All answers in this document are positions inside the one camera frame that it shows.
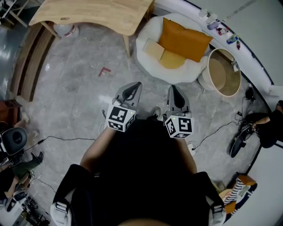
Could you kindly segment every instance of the red tape mark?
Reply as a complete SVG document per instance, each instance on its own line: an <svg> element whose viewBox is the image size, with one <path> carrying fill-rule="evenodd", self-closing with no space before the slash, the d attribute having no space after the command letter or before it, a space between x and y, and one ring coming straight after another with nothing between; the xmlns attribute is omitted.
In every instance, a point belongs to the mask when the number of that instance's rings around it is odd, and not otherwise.
<svg viewBox="0 0 283 226"><path fill-rule="evenodd" d="M101 71L100 71L100 73L99 73L98 77L100 77L100 76L102 75L102 72L103 72L103 71L111 72L111 70L110 70L110 69L105 68L105 67L102 67L102 69L101 69Z"/></svg>

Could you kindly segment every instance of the wooden step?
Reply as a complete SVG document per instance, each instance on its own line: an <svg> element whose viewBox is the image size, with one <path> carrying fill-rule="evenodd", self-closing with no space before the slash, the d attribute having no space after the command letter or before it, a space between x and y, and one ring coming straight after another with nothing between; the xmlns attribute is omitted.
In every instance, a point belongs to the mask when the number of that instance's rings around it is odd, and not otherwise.
<svg viewBox="0 0 283 226"><path fill-rule="evenodd" d="M33 100L38 76L53 40L54 36L47 29L44 29L34 47L24 74L20 93L20 95L27 101Z"/></svg>
<svg viewBox="0 0 283 226"><path fill-rule="evenodd" d="M36 38L38 37L39 32L43 32L43 30L44 30L43 26L40 23L38 23L31 26L30 32L27 35L26 42L17 59L14 75L11 82L10 90L15 96L20 95L21 86L23 84L22 75L25 73L25 70L27 69L26 62L29 61L29 58L31 57L31 52L37 43Z"/></svg>

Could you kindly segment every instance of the gray tile floor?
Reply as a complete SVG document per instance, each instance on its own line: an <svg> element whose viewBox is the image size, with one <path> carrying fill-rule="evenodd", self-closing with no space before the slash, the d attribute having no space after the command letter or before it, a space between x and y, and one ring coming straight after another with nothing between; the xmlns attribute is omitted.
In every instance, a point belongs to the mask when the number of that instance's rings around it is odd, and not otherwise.
<svg viewBox="0 0 283 226"><path fill-rule="evenodd" d="M34 101L27 103L18 97L23 109L31 118L29 129L37 127L41 134L37 141L47 136L65 139L77 137L96 138L104 121L101 111L107 111L108 103L123 85L140 81L143 91L139 102L141 112L159 106L166 109L167 91L170 84L144 75L135 65L133 57L127 59L123 39L103 26L80 24L76 39L55 40L42 67ZM130 42L133 46L135 37ZM111 72L103 72L102 67ZM234 120L241 111L242 99L248 87L243 78L238 94L224 98L216 92L205 91L197 83L178 85L188 96L195 133L188 141L201 141L221 125ZM259 97L249 107L254 112L266 112ZM245 172L258 147L259 139L252 136L235 158L230 158L227 148L238 127L223 127L207 138L194 155L198 171L206 171L212 180L229 182L232 175ZM46 160L37 167L35 176L50 184L55 190L72 163L79 163L92 142L87 140L60 141L49 138L33 148L37 153L45 151ZM31 159L27 153L26 160ZM30 193L49 211L54 192L35 180Z"/></svg>

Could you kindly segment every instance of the white cushion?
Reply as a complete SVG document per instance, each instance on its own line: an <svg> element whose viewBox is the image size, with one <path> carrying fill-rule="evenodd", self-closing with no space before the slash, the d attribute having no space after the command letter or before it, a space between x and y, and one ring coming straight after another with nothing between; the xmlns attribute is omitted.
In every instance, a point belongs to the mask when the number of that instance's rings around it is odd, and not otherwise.
<svg viewBox="0 0 283 226"><path fill-rule="evenodd" d="M200 32L202 31L197 22L177 13L153 17L141 30L136 39L136 58L143 68L153 77L165 80L170 84L194 82L201 71L206 67L206 56L203 56L199 63L186 59L184 64L177 69L166 69L158 62L157 59L154 59L142 51L148 38L151 38L156 42L159 41L163 28L163 17L180 24L185 28Z"/></svg>

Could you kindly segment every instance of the orange pillow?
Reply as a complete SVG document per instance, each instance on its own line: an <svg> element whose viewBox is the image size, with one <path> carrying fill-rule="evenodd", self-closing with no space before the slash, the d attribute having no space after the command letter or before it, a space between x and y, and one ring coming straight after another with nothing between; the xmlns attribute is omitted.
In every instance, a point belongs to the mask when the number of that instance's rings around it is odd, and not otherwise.
<svg viewBox="0 0 283 226"><path fill-rule="evenodd" d="M204 33L163 18L163 30L158 44L168 51L199 62L212 39Z"/></svg>

